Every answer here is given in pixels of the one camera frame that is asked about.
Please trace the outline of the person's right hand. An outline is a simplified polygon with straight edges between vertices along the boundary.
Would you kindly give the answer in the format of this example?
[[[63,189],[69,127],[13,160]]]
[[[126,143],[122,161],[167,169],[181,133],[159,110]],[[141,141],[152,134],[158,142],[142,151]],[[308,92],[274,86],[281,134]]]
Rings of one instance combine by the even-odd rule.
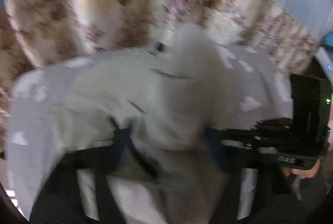
[[[290,169],[290,168],[282,168],[283,174],[288,177],[292,174],[299,176],[301,179],[312,179],[314,178],[321,167],[321,161],[318,159],[315,165],[309,170],[301,170],[301,169]]]

